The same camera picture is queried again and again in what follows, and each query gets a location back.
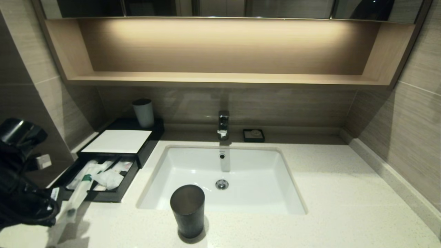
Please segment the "dark metal tumbler cup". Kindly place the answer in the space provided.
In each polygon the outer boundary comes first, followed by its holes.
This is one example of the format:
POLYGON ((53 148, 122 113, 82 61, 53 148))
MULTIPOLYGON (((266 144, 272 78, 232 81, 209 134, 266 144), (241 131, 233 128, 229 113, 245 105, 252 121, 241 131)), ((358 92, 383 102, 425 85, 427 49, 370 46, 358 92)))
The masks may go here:
POLYGON ((192 239, 204 229, 205 193, 197 185, 183 185, 170 198, 170 206, 178 225, 178 232, 192 239))

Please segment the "chrome faucet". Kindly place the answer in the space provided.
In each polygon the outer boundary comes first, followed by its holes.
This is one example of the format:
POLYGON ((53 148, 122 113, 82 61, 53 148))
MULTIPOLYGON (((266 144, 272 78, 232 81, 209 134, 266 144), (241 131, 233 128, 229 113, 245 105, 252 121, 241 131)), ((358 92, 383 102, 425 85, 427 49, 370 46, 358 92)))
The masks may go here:
POLYGON ((218 113, 218 138, 220 141, 225 141, 229 136, 229 111, 221 110, 218 113))

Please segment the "wooden wall shelf niche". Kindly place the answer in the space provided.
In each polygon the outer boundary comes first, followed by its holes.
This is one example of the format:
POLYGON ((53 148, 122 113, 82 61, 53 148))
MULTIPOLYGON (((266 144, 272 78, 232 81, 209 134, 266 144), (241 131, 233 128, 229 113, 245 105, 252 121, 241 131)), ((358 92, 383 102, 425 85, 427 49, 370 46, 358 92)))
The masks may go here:
POLYGON ((418 24, 38 17, 62 80, 85 86, 392 89, 418 24))

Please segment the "grey white cup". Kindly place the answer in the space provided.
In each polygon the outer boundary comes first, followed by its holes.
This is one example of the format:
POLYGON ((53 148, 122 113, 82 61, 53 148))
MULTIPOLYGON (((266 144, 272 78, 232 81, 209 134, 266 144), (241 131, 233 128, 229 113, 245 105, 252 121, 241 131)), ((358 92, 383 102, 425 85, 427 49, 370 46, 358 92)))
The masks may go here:
POLYGON ((150 99, 137 99, 132 102, 134 113, 142 128, 150 128, 154 125, 153 104, 150 99))

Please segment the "white ceramic sink basin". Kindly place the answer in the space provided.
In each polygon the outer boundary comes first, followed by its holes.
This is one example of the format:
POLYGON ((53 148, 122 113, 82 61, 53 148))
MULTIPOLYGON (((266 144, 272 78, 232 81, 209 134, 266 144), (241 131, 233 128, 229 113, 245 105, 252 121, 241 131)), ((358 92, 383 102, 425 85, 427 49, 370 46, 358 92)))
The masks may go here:
POLYGON ((276 149, 169 146, 161 155, 137 207, 170 210, 172 193, 197 185, 206 212, 306 215, 288 165, 276 149), (219 179, 229 182, 218 190, 219 179))

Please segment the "black soap dish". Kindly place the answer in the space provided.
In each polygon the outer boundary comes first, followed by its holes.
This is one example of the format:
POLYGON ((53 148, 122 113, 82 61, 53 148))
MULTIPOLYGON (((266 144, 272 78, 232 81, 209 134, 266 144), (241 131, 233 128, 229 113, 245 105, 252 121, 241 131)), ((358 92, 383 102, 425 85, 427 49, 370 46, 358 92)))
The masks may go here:
POLYGON ((260 137, 255 137, 253 136, 250 132, 253 129, 243 129, 243 135, 244 135, 244 142, 248 142, 248 143, 263 143, 266 141, 263 130, 260 130, 261 132, 261 136, 260 137))

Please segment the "white crumpled pouch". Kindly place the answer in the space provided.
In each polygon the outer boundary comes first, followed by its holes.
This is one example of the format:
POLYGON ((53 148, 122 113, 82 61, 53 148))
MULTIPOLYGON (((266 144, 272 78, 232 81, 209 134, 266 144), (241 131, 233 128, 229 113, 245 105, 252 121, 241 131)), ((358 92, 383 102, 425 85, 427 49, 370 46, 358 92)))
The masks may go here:
POLYGON ((117 171, 114 171, 113 169, 107 170, 104 172, 100 172, 96 175, 91 176, 91 178, 98 183, 98 185, 101 185, 105 187, 106 190, 113 190, 119 187, 121 182, 124 179, 124 176, 122 176, 117 171))

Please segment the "mirror cabinet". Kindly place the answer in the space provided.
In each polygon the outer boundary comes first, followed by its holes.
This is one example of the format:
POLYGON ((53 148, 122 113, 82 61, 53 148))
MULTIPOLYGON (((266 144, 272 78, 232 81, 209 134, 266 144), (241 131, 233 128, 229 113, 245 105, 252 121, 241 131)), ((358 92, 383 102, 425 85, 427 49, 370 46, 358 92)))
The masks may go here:
POLYGON ((225 17, 414 23, 423 0, 39 0, 47 19, 225 17))

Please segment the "black box drawer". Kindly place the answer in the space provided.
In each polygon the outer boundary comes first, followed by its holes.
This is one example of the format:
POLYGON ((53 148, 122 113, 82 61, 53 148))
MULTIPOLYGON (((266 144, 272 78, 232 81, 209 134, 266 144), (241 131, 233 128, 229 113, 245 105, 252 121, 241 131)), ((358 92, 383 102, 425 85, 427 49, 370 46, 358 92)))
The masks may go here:
POLYGON ((129 162, 133 162, 127 172, 123 173, 123 180, 118 187, 112 190, 98 190, 96 187, 98 186, 98 182, 93 182, 92 187, 87 192, 87 196, 85 201, 89 202, 99 202, 99 203, 119 203, 123 199, 123 196, 127 192, 129 186, 134 180, 138 170, 139 163, 134 156, 125 156, 121 154, 113 154, 113 155, 96 155, 96 154, 87 154, 79 156, 79 158, 69 166, 61 175, 55 179, 51 187, 60 187, 64 190, 62 193, 62 200, 69 200, 73 194, 72 189, 68 189, 67 186, 71 183, 74 178, 81 172, 82 169, 86 167, 87 162, 97 161, 97 162, 106 162, 112 161, 111 168, 116 167, 117 162, 123 162, 123 159, 128 160, 129 162))

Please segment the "black storage box housing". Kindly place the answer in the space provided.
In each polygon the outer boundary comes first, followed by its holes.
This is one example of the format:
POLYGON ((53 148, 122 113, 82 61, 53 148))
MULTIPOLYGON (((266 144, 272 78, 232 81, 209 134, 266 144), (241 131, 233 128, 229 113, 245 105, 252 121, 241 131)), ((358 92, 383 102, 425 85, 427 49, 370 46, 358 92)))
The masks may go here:
POLYGON ((137 119, 119 118, 99 132, 77 155, 89 159, 115 156, 130 158, 142 169, 163 134, 162 119, 155 119, 153 127, 142 128, 137 119))

